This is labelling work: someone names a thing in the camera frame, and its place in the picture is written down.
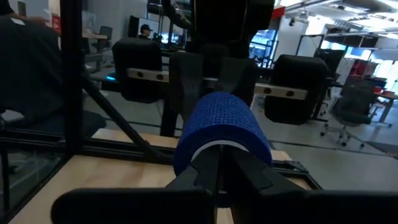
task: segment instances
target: white tape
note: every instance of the white tape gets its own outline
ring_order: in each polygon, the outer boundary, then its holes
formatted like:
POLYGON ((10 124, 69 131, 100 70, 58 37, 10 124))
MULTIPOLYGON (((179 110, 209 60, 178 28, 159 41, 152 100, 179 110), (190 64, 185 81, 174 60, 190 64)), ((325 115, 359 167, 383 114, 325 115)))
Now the white tape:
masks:
POLYGON ((236 147, 238 149, 242 149, 246 152, 249 152, 244 146, 242 146, 239 143, 236 142, 232 142, 232 141, 225 141, 225 140, 218 140, 218 141, 212 141, 209 143, 206 143, 204 145, 202 145, 202 147, 200 147, 192 156, 192 160, 193 161, 203 150, 210 148, 211 146, 215 146, 215 145, 225 145, 225 146, 233 146, 236 147))

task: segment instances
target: gray carpet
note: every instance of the gray carpet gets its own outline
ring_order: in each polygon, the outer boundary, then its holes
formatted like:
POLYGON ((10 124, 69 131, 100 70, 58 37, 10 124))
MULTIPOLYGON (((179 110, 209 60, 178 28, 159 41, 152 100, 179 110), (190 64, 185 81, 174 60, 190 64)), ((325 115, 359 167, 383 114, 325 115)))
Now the gray carpet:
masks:
POLYGON ((380 142, 367 142, 369 145, 375 147, 381 152, 386 153, 395 159, 398 159, 398 146, 392 144, 385 144, 380 142))

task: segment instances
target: ceiling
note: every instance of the ceiling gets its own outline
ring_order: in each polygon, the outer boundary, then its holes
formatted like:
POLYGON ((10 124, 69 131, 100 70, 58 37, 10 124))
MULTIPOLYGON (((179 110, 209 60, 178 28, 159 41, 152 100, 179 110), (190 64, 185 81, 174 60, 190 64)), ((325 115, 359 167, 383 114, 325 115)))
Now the ceiling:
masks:
POLYGON ((311 12, 347 29, 398 30, 398 0, 277 0, 278 3, 286 6, 287 15, 311 12))

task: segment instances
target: blue foam roll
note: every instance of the blue foam roll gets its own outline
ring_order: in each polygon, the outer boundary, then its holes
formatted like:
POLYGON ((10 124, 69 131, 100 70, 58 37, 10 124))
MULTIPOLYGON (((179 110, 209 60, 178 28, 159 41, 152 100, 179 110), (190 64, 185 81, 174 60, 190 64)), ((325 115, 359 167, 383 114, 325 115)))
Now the blue foam roll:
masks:
POLYGON ((175 174, 179 175, 189 166, 199 148, 214 141, 238 143, 272 165, 268 139, 247 104, 229 93, 215 92, 197 103, 185 124, 175 149, 175 174))

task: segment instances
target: wooden surface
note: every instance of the wooden surface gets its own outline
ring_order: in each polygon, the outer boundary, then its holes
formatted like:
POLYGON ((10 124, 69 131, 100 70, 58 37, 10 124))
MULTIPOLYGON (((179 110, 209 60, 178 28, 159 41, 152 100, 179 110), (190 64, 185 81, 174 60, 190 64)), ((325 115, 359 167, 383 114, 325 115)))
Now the wooden surface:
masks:
MULTIPOLYGON (((150 134, 141 134, 153 145, 174 147, 177 139, 150 134)), ((95 138, 130 142, 120 131, 101 129, 95 138)), ((290 157, 282 151, 272 155, 280 160, 290 157)), ((79 188, 118 188, 118 187, 163 187, 175 178, 171 166, 141 162, 120 161, 97 157, 74 156, 61 170, 34 196, 34 198, 10 221, 11 224, 51 224, 50 209, 53 202, 62 194, 79 188)), ((292 182, 310 189, 304 180, 292 182)), ((232 224, 229 209, 219 209, 219 224, 232 224)))
POLYGON ((375 93, 377 96, 383 97, 385 99, 389 99, 389 100, 398 100, 398 95, 395 94, 383 94, 383 93, 375 93))
POLYGON ((108 39, 108 37, 105 36, 105 35, 89 34, 89 33, 87 33, 87 32, 82 33, 81 36, 82 36, 83 38, 87 38, 87 39, 99 39, 99 40, 106 40, 106 39, 108 39))

